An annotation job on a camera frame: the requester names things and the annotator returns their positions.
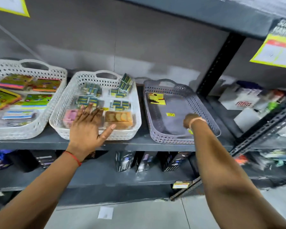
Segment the person's right arm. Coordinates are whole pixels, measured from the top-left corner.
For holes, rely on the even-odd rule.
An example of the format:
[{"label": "person's right arm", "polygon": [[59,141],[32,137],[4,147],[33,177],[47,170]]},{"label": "person's right arm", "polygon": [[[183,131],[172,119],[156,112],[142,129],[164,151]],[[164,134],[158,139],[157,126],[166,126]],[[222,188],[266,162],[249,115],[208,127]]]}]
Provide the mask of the person's right arm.
[{"label": "person's right arm", "polygon": [[187,115],[208,206],[220,228],[286,228],[286,220],[263,198],[208,124]]}]

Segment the white plastic basket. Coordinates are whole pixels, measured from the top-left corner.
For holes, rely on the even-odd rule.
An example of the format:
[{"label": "white plastic basket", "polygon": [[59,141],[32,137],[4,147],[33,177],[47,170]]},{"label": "white plastic basket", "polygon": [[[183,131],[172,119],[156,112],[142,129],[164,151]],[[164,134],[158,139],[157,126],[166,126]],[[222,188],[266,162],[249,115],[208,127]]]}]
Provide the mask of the white plastic basket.
[{"label": "white plastic basket", "polygon": [[[110,73],[116,76],[117,79],[98,78],[97,74],[99,73]],[[57,133],[62,138],[69,140],[70,130],[68,128],[65,128],[62,119],[67,109],[70,108],[74,97],[79,93],[84,83],[91,82],[99,84],[102,88],[102,96],[100,100],[105,100],[104,107],[109,107],[110,100],[120,100],[119,98],[111,97],[109,95],[109,89],[117,88],[121,79],[121,75],[107,70],[99,70],[96,72],[80,71],[75,73],[50,117],[50,125],[57,131]],[[129,96],[123,98],[123,100],[129,101],[131,104],[131,112],[133,114],[134,126],[131,129],[114,130],[110,137],[107,138],[107,140],[130,140],[134,137],[134,135],[137,133],[138,129],[142,124],[139,97],[135,83],[133,84],[133,88]]]},{"label": "white plastic basket", "polygon": [[[24,63],[33,62],[46,66],[48,70],[32,69],[23,66]],[[42,61],[34,59],[23,59],[20,61],[0,59],[0,80],[11,73],[31,75],[36,78],[55,78],[60,79],[61,84],[48,103],[46,109],[32,122],[19,127],[2,127],[0,128],[0,140],[8,139],[29,139],[39,135],[45,128],[51,112],[57,104],[67,83],[67,70],[50,66]]]}]

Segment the brown package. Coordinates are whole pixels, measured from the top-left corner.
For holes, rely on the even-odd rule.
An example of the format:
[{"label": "brown package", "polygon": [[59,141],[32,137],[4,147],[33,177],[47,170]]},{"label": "brown package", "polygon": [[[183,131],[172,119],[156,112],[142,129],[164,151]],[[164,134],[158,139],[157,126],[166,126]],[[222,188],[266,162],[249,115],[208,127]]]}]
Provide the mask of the brown package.
[{"label": "brown package", "polygon": [[133,126],[132,113],[107,111],[104,126],[107,128],[112,124],[116,124],[115,129],[129,129]]}]

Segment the white tile floor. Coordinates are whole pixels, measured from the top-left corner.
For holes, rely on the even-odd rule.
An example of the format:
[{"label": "white tile floor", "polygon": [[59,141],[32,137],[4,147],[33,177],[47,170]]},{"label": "white tile floor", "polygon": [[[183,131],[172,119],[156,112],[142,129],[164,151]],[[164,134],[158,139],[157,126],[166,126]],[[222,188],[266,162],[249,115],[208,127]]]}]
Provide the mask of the white tile floor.
[{"label": "white tile floor", "polygon": [[[286,218],[286,188],[263,192],[263,195]],[[143,201],[108,206],[114,207],[112,219],[98,219],[101,206],[57,208],[46,229],[219,228],[204,196],[186,197],[175,202]]]}]

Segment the basket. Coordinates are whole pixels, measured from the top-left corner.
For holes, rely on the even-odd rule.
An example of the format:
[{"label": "basket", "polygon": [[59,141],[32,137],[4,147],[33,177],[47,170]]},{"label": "basket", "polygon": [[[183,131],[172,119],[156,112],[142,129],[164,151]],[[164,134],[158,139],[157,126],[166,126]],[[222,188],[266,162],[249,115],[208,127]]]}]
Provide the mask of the basket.
[{"label": "basket", "polygon": [[[47,67],[47,70],[24,67],[26,63],[39,64],[39,66],[41,64],[44,67]],[[34,59],[23,59],[20,61],[0,59],[0,80],[11,73],[31,75],[36,78],[55,78],[61,80],[59,88],[54,93],[51,101],[47,104],[46,109],[39,114],[33,122],[19,127],[0,128],[0,140],[29,139],[36,137],[45,128],[51,112],[64,91],[67,82],[67,70],[56,66],[50,66],[42,61]]]},{"label": "basket", "polygon": [[[98,78],[97,74],[100,73],[112,74],[116,76],[117,79]],[[57,133],[62,138],[69,140],[70,129],[65,128],[62,119],[66,113],[66,110],[70,108],[74,97],[80,92],[81,87],[84,85],[84,83],[91,82],[99,84],[102,88],[102,96],[99,99],[105,100],[105,106],[102,107],[109,107],[108,102],[110,100],[119,100],[119,98],[114,98],[110,96],[109,90],[111,88],[117,88],[121,79],[121,75],[107,70],[100,70],[96,72],[80,71],[75,73],[50,117],[50,125],[57,131]],[[131,104],[134,127],[131,129],[114,130],[113,133],[107,138],[107,140],[130,140],[134,137],[134,135],[137,133],[138,129],[142,124],[139,98],[135,82],[133,82],[133,88],[130,94],[121,100],[129,101]]]},{"label": "basket", "polygon": [[[164,144],[194,144],[191,132],[183,127],[188,113],[203,117],[216,136],[221,131],[193,90],[169,79],[144,81],[144,103],[150,136],[155,142]],[[149,93],[163,93],[166,105],[152,104]]]}]

